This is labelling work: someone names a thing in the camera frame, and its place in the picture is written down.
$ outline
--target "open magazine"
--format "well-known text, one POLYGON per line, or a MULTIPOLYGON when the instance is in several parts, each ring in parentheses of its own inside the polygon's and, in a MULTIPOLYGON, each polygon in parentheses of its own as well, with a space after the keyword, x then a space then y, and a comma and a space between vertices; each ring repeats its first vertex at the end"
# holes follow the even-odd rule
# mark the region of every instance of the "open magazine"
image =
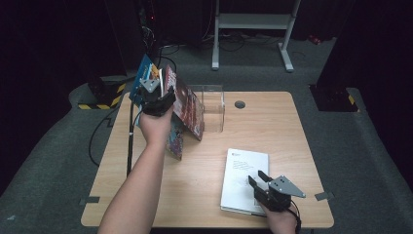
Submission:
POLYGON ((139 108, 142 100, 138 94, 140 80, 160 79, 164 84, 165 91, 170 86, 175 90, 176 101, 171 118, 171 130, 167 142, 167 149, 178 160, 182 159, 183 151, 183 133, 187 129, 197 140, 201 140, 204 132, 204 115, 203 107, 197 96, 189 89, 185 83, 178 79, 176 74, 167 65, 165 82, 162 81, 162 69, 151 61, 146 55, 143 56, 142 62, 137 70, 136 79, 133 83, 130 99, 139 108))

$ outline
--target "wooden table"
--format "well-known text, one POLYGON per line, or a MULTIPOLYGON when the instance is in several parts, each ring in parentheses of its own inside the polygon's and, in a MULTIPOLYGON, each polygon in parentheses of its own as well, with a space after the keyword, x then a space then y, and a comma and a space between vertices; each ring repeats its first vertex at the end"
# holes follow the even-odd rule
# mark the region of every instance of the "wooden table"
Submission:
MULTIPOLYGON (((99 226, 126 178, 130 104, 125 95, 90 194, 99 201, 86 205, 85 226, 99 226)), ((140 130, 134 132, 133 162, 145 145, 140 130)), ((182 161, 166 152, 155 227, 267 227, 265 217, 220 210, 228 148, 268 153, 270 176, 285 175, 307 194, 305 199, 293 197, 303 228, 333 225, 327 201, 315 197, 323 188, 291 94, 226 92, 223 132, 205 132, 202 141, 186 134, 182 161), (235 107, 237 100, 245 102, 244 109, 235 107)))

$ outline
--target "white book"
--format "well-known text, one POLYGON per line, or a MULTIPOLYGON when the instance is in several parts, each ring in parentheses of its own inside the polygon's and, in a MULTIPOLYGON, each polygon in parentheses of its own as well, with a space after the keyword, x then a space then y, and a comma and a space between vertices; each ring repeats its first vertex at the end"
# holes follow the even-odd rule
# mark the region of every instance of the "white book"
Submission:
POLYGON ((254 189, 248 182, 248 176, 251 176, 258 186, 267 189, 268 185, 258 176, 258 170, 269 174, 268 154, 228 149, 221 210, 246 215, 265 215, 254 198, 254 189))

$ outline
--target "forearm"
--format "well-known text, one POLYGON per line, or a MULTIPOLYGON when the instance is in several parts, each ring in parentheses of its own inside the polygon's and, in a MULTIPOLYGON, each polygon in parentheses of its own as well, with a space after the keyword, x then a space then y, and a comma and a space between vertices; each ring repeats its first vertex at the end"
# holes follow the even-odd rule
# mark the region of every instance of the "forearm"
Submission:
POLYGON ((161 190, 164 145, 147 145, 109 205, 98 233, 149 233, 161 190))

